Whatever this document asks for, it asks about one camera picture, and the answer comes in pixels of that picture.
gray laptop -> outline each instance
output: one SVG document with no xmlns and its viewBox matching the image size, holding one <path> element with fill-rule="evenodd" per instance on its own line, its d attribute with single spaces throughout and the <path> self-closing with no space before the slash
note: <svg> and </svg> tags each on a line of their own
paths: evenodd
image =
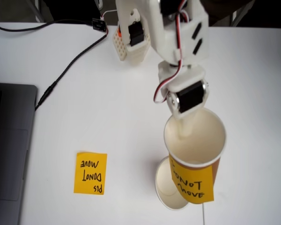
<svg viewBox="0 0 281 225">
<path fill-rule="evenodd" d="M 0 225 L 17 225 L 37 88 L 0 83 Z"/>
</svg>

red wire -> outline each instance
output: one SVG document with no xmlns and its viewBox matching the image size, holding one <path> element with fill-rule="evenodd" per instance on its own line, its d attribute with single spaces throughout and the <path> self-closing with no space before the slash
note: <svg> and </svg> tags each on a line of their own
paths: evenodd
<svg viewBox="0 0 281 225">
<path fill-rule="evenodd" d="M 180 22 L 180 14 L 177 14 L 177 16 L 176 16 L 176 29 L 177 29 L 177 46 L 178 46 L 178 49 L 180 50 L 180 54 L 181 54 L 181 43 L 180 43 L 180 28 L 179 28 L 179 22 Z M 165 80 L 163 80 L 159 85 L 158 85 L 158 87 L 156 88 L 156 91 L 155 91 L 155 93 L 154 93 L 154 98 L 153 98 L 153 100 L 155 101 L 156 100 L 156 97 L 157 97 L 157 94 L 158 94 L 158 92 L 159 92 L 159 90 L 163 87 L 163 85 L 165 84 L 165 83 L 167 83 L 168 81 L 170 81 L 171 79 L 173 79 L 178 73 L 179 73 L 179 71 L 180 71 L 180 69 L 181 69 L 181 60 L 179 60 L 179 62 L 178 62 L 178 69 L 177 69 L 177 71 L 176 71 L 176 73 L 173 75 L 173 76 L 170 76 L 170 77 L 168 77 L 168 78 L 166 78 Z"/>
<path fill-rule="evenodd" d="M 183 2 L 184 2 L 184 0 L 182 0 L 181 2 L 180 2 L 180 5 L 179 5 L 179 7 L 178 7 L 178 10 L 180 11 L 181 9 L 182 9 L 182 7 L 185 5 L 185 3 L 186 2 L 184 2 L 184 4 L 183 4 Z"/>
</svg>

robotic arm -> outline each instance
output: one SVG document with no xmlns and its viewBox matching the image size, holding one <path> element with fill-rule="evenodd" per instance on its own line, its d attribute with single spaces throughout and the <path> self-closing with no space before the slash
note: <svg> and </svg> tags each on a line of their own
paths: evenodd
<svg viewBox="0 0 281 225">
<path fill-rule="evenodd" d="M 186 128 L 209 93 L 205 71 L 198 65 L 208 55 L 208 15 L 200 0 L 116 0 L 116 5 L 128 57 L 143 60 L 151 42 L 164 59 L 158 65 L 154 101 L 167 101 L 180 134 L 189 135 Z M 174 20 L 166 23 L 168 18 Z"/>
</svg>

white paper cup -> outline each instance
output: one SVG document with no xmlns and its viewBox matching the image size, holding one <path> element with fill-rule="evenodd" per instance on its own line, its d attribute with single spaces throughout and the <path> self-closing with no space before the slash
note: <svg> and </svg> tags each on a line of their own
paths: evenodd
<svg viewBox="0 0 281 225">
<path fill-rule="evenodd" d="M 168 209 L 181 210 L 187 206 L 188 201 L 181 196 L 172 180 L 168 156 L 157 168 L 155 188 L 158 198 Z"/>
<path fill-rule="evenodd" d="M 220 158 L 226 143 L 225 127 L 221 119 L 215 113 L 206 108 L 202 108 L 197 111 L 189 129 L 191 129 L 191 135 L 187 137 L 179 136 L 178 123 L 174 117 L 170 117 L 164 129 L 166 147 L 171 158 L 174 160 L 173 163 L 184 168 L 184 181 L 192 179 L 192 171 L 202 171 L 212 166 L 210 172 L 212 173 L 212 180 L 209 182 L 209 185 L 211 185 L 213 189 Z M 177 180 L 175 180 L 177 186 L 178 179 L 181 179 L 181 177 L 177 177 Z M 189 193 L 192 192 L 192 189 L 188 187 L 188 185 L 180 187 L 181 190 L 179 191 L 182 195 L 184 195 L 182 189 L 188 188 Z"/>
</svg>

sticky note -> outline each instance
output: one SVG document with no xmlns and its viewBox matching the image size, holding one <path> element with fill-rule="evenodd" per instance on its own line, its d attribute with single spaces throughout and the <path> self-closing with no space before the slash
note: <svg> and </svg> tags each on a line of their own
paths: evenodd
<svg viewBox="0 0 281 225">
<path fill-rule="evenodd" d="M 104 195 L 107 154 L 77 153 L 74 193 Z"/>
<path fill-rule="evenodd" d="M 199 204 L 214 200 L 212 166 L 188 168 L 177 163 L 170 155 L 172 179 L 179 193 L 190 203 Z"/>
</svg>

